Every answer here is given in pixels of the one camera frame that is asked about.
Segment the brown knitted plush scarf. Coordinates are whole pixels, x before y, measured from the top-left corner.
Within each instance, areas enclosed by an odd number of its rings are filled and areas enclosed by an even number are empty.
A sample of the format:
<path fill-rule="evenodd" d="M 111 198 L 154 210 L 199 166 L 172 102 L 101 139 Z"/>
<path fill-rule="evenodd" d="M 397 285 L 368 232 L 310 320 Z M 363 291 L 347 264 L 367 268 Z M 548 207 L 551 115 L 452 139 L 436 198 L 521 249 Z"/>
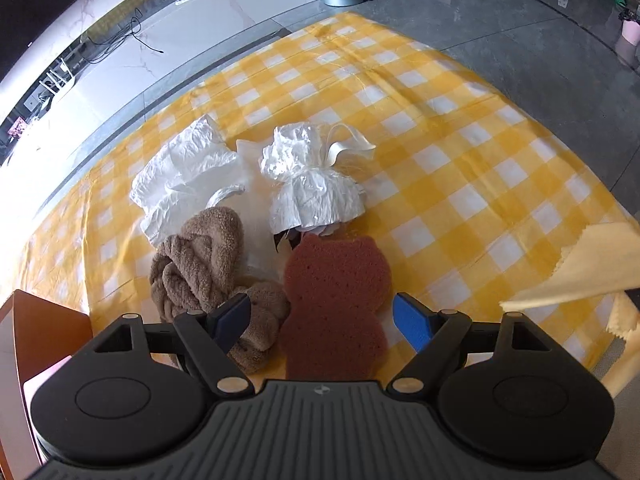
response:
<path fill-rule="evenodd" d="M 250 375 L 267 365 L 291 305 L 280 284 L 241 274 L 243 252 L 239 215 L 228 207 L 207 208 L 160 243 L 149 281 L 164 322 L 183 313 L 209 313 L 236 294 L 247 295 L 252 304 L 250 324 L 229 356 Z"/>

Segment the brown bear-shaped sponge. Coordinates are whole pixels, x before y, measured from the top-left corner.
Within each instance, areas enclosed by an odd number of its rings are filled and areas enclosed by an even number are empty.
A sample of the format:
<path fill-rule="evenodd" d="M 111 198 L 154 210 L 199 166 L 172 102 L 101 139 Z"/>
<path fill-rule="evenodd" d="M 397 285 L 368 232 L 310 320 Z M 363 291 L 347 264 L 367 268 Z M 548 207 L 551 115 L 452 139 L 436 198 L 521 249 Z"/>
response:
<path fill-rule="evenodd" d="M 369 380 L 387 350 L 378 310 L 392 272 L 373 238 L 310 234 L 293 250 L 283 285 L 291 313 L 279 344 L 288 380 Z"/>

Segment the white ruffled cloth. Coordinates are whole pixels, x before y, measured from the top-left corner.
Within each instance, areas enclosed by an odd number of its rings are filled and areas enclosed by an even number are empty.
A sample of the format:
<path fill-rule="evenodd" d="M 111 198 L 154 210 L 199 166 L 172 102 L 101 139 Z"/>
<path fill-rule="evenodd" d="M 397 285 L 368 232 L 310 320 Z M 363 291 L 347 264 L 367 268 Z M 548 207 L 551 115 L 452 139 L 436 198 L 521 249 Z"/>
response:
<path fill-rule="evenodd" d="M 142 233 L 158 247 L 194 214 L 245 192 L 247 185 L 242 157 L 204 115 L 162 145 L 132 180 L 129 198 L 143 211 Z"/>

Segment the pale yellow cleaning cloth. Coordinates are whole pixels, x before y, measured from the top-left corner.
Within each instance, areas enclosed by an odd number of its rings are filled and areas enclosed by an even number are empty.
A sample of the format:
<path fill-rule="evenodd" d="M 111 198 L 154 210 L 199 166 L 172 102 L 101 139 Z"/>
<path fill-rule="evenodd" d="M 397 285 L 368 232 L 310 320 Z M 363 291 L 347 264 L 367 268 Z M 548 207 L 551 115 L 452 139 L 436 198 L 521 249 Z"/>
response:
<path fill-rule="evenodd" d="M 627 339 L 639 327 L 629 293 L 639 288 L 639 228 L 626 222 L 587 226 L 578 242 L 562 250 L 550 278 L 503 301 L 506 312 L 611 295 L 606 329 Z"/>

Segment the white crinkled plastic bag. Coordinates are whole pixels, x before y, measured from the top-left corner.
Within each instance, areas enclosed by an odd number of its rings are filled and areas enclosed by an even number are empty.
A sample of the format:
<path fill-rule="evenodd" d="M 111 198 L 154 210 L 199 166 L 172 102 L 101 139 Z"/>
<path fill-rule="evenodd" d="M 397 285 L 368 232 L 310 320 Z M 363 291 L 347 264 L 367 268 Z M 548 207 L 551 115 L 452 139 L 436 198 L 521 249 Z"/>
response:
<path fill-rule="evenodd" d="M 269 209 L 271 232 L 330 234 L 362 216 L 364 189 L 336 164 L 342 155 L 371 158 L 374 151 L 358 129 L 342 122 L 275 128 L 259 159 L 260 173 L 276 186 Z"/>

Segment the yellow checkered tablecloth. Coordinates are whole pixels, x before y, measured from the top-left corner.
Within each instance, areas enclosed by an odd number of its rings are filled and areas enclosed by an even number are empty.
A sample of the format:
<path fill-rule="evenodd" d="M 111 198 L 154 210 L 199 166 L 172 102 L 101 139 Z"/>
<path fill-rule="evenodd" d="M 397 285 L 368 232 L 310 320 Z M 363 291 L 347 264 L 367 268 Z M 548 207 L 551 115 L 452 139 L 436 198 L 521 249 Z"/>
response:
<path fill-rule="evenodd" d="M 155 321 L 152 247 L 134 176 L 208 115 L 229 144 L 291 122 L 346 124 L 375 145 L 343 156 L 367 194 L 349 236 L 375 239 L 398 292 L 495 321 L 552 273 L 586 226 L 627 219 L 596 175 L 544 126 L 446 54 L 352 13 L 260 49 L 161 110 L 117 145 L 42 222 L 14 284 L 90 316 Z"/>

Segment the pink photo card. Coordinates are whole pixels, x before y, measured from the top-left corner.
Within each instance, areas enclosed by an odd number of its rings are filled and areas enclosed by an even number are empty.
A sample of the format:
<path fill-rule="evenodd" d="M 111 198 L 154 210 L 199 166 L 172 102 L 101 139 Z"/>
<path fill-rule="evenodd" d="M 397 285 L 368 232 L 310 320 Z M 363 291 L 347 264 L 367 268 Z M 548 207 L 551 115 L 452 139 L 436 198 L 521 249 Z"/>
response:
<path fill-rule="evenodd" d="M 15 122 L 9 128 L 8 135 L 12 138 L 20 138 L 27 127 L 27 122 L 23 118 L 19 117 L 15 119 Z"/>

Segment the white wifi router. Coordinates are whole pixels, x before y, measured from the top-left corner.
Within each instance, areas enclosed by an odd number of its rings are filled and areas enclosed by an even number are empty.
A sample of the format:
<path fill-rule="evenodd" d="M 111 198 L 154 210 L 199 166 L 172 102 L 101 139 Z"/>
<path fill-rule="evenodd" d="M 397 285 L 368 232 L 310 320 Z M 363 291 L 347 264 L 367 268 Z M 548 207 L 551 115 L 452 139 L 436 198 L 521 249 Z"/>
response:
<path fill-rule="evenodd" d="M 57 58 L 40 76 L 38 84 L 54 96 L 69 92 L 76 77 L 62 58 Z"/>

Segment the white marble tv console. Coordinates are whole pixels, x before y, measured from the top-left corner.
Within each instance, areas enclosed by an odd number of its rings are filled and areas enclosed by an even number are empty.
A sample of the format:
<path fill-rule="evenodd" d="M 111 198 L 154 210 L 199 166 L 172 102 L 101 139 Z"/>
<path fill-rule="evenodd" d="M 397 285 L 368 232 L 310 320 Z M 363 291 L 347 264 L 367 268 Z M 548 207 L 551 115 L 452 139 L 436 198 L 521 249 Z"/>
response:
<path fill-rule="evenodd" d="M 1 113 L 69 47 L 124 0 L 77 0 L 43 32 L 1 81 Z M 10 168 L 48 162 L 78 148 L 108 118 L 152 84 L 209 48 L 261 22 L 314 0 L 186 0 L 144 20 L 105 60 L 89 65 L 72 88 L 17 141 Z"/>

